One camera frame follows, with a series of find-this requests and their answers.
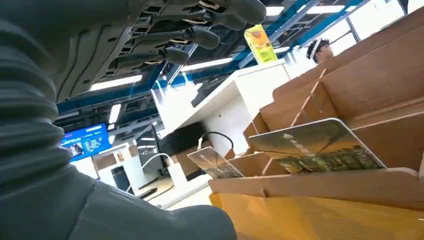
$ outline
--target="fluorescent light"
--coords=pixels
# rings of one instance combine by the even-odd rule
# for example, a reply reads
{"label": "fluorescent light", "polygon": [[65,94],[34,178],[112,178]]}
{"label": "fluorescent light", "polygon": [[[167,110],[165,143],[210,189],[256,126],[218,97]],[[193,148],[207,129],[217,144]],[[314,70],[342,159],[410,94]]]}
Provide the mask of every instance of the fluorescent light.
{"label": "fluorescent light", "polygon": [[181,72],[187,72],[187,71],[191,71],[191,70],[195,70],[195,69],[202,69],[202,68],[208,68],[208,67],[212,67],[212,66],[216,66],[216,65],[226,64],[226,63],[231,62],[232,60],[233,60],[232,57],[227,57],[227,58],[219,59],[219,60],[215,60],[215,61],[207,61],[207,62],[202,62],[202,63],[198,63],[198,64],[183,66],[181,68]]}
{"label": "fluorescent light", "polygon": [[113,144],[115,141],[115,135],[109,136],[109,143]]}
{"label": "fluorescent light", "polygon": [[278,16],[284,10],[283,6],[267,6],[266,15],[267,16]]}
{"label": "fluorescent light", "polygon": [[112,88],[112,87],[116,87],[116,86],[124,85],[124,84],[132,84],[132,83],[140,81],[142,77],[143,77],[142,75],[137,75],[137,76],[130,76],[130,77],[125,77],[121,79],[116,79],[112,81],[95,83],[93,84],[93,86],[91,86],[90,91]]}
{"label": "fluorescent light", "polygon": [[274,53],[279,54],[279,53],[285,52],[289,49],[290,49],[290,47],[288,47],[288,46],[279,47],[279,48],[274,49]]}
{"label": "fluorescent light", "polygon": [[348,7],[345,11],[346,12],[352,12],[354,9],[356,9],[357,8],[357,6],[350,6],[350,7]]}
{"label": "fluorescent light", "polygon": [[130,144],[128,144],[128,142],[124,142],[124,143],[121,143],[121,144],[119,144],[117,146],[113,146],[113,147],[111,147],[109,149],[106,149],[104,151],[101,151],[98,154],[99,155],[102,155],[102,154],[109,153],[109,152],[112,152],[112,151],[117,150],[117,149],[129,148],[129,147],[130,147]]}
{"label": "fluorescent light", "polygon": [[114,124],[118,120],[120,110],[121,110],[120,104],[116,104],[112,106],[112,109],[110,110],[109,124]]}
{"label": "fluorescent light", "polygon": [[297,10],[297,12],[299,13],[300,11],[302,11],[304,8],[306,7],[306,5],[303,5],[299,8],[299,10]]}
{"label": "fluorescent light", "polygon": [[313,6],[306,13],[307,14],[333,14],[338,13],[345,8],[345,5],[327,5],[327,6]]}

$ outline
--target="card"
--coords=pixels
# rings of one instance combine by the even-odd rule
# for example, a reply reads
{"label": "card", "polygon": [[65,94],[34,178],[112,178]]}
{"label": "card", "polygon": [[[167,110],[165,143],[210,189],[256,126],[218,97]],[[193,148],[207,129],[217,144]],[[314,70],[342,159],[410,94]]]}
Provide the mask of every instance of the card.
{"label": "card", "polygon": [[249,140],[292,174],[385,168],[337,118],[251,136]]}
{"label": "card", "polygon": [[203,171],[213,179],[244,177],[229,161],[220,156],[215,149],[208,146],[187,155]]}

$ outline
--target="wooden display stand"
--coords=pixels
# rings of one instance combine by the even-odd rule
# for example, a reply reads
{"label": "wooden display stand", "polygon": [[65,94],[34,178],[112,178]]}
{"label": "wooden display stand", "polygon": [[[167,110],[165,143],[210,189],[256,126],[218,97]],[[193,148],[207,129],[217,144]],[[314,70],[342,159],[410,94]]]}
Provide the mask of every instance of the wooden display stand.
{"label": "wooden display stand", "polygon": [[[260,109],[244,131],[248,140],[339,118],[388,168],[297,175],[265,171],[264,176],[211,180],[212,191],[330,198],[424,211],[419,179],[424,176],[423,53],[424,8],[275,89],[274,102]],[[250,153],[260,151],[249,146]]]}

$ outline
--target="monitor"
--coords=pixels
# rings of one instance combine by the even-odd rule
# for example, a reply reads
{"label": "monitor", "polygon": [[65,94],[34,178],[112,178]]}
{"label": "monitor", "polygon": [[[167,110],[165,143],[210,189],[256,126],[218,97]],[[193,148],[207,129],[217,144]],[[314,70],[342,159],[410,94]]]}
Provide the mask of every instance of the monitor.
{"label": "monitor", "polygon": [[72,152],[71,162],[93,156],[112,147],[104,124],[68,132],[60,141],[60,145]]}

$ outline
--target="blue screen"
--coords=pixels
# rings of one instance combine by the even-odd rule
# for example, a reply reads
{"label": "blue screen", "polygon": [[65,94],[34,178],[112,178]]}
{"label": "blue screen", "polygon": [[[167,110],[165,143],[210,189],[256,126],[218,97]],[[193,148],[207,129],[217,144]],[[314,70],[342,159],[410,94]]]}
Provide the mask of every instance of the blue screen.
{"label": "blue screen", "polygon": [[60,141],[60,145],[72,152],[71,162],[90,157],[112,147],[104,124],[68,132]]}

